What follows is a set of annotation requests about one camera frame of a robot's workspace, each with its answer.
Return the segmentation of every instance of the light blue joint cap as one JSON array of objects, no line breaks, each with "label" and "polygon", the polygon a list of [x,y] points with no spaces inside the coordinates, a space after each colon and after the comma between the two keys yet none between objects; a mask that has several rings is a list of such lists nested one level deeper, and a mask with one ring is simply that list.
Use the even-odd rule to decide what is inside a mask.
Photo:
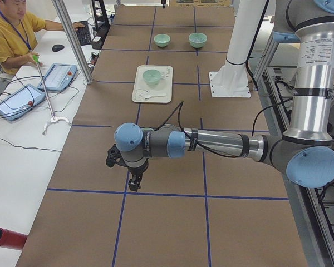
[{"label": "light blue joint cap", "polygon": [[173,131],[168,137],[167,154],[170,158],[175,159],[183,157],[185,151],[184,132]]},{"label": "light blue joint cap", "polygon": [[116,147],[122,152],[134,150],[143,139],[143,132],[134,123],[124,123],[120,125],[114,134]]},{"label": "light blue joint cap", "polygon": [[326,12],[334,14],[334,0],[314,0],[314,2]]},{"label": "light blue joint cap", "polygon": [[326,185],[334,179],[334,151],[324,146],[304,149],[289,161],[286,174],[292,182],[304,187]]},{"label": "light blue joint cap", "polygon": [[273,31],[273,40],[277,43],[299,43],[299,38],[294,33]]}]

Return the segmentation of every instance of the computer mouse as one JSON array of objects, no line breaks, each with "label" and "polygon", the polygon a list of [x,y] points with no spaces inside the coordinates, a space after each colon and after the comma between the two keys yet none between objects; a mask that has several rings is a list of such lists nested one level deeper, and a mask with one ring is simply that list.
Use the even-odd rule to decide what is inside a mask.
[{"label": "computer mouse", "polygon": [[65,46],[62,44],[55,44],[54,46],[52,46],[52,51],[54,52],[58,52],[60,50],[62,50]]}]

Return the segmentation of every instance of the red pipe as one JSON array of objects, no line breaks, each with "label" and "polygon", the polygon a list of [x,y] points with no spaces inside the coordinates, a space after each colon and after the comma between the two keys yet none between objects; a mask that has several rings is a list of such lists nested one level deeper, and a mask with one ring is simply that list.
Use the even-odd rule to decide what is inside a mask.
[{"label": "red pipe", "polygon": [[0,247],[22,250],[27,235],[0,228]]}]

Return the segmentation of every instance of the ceramic bowl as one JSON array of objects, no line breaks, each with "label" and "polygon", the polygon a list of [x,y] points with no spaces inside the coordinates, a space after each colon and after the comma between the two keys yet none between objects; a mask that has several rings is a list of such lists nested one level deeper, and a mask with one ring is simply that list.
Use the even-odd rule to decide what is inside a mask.
[{"label": "ceramic bowl", "polygon": [[162,74],[158,70],[147,70],[143,73],[143,79],[148,85],[157,85],[162,79]]},{"label": "ceramic bowl", "polygon": [[198,49],[198,48],[202,48],[205,45],[208,38],[203,33],[195,32],[189,35],[188,39],[189,39],[190,45]]},{"label": "ceramic bowl", "polygon": [[154,41],[157,46],[165,47],[170,43],[171,37],[169,37],[167,34],[157,34],[154,37]]}]

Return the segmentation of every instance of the keyboard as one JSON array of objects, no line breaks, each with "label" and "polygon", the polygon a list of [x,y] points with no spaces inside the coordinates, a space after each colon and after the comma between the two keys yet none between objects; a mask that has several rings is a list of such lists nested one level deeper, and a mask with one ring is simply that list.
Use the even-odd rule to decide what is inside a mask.
[{"label": "keyboard", "polygon": [[79,21],[79,22],[85,25],[84,28],[78,28],[78,30],[76,31],[80,45],[81,46],[90,45],[91,38],[90,38],[88,21]]}]

